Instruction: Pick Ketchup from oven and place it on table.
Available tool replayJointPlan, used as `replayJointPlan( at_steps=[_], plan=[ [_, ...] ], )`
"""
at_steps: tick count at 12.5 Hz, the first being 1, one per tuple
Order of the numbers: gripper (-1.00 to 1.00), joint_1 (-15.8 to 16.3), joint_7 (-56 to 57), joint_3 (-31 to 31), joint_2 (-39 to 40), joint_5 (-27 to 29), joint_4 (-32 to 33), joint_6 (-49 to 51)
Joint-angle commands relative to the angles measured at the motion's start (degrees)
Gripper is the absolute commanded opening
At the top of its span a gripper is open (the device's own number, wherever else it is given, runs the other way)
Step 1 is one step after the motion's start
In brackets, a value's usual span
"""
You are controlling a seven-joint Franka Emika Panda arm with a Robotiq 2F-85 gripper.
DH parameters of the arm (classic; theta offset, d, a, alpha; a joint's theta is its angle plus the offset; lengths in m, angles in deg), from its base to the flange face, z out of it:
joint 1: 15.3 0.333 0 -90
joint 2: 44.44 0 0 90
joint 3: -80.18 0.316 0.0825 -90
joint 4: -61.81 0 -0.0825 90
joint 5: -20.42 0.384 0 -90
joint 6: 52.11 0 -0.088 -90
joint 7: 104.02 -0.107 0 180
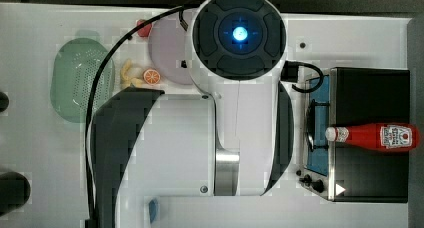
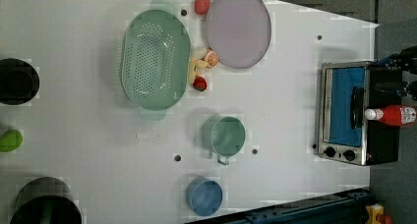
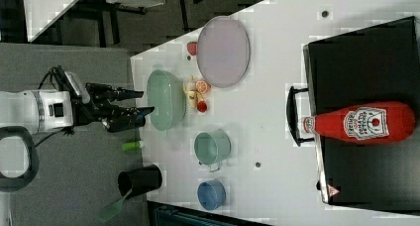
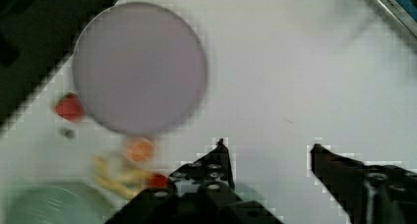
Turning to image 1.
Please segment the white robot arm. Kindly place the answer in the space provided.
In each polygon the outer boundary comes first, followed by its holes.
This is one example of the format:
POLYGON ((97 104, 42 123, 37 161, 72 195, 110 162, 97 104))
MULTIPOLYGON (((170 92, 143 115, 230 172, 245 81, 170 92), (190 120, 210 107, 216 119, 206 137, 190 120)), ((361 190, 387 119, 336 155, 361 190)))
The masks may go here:
POLYGON ((205 0, 185 37, 195 94, 128 87, 88 116, 86 228, 155 228, 166 197, 268 192, 291 157, 286 46, 268 0, 205 0))

